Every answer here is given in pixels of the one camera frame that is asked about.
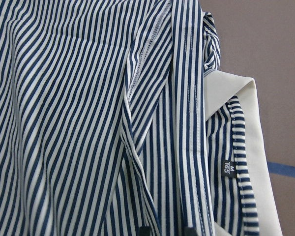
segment striped shirt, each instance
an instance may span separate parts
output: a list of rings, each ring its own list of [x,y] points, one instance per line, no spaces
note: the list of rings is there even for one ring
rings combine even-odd
[[[214,235],[204,18],[0,1],[0,235]]]

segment gray-brown background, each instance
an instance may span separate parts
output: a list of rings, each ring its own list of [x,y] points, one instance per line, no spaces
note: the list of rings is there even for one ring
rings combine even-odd
[[[221,42],[220,70],[256,80],[267,160],[295,166],[295,0],[200,0]],[[280,224],[295,236],[295,178],[270,174]]]

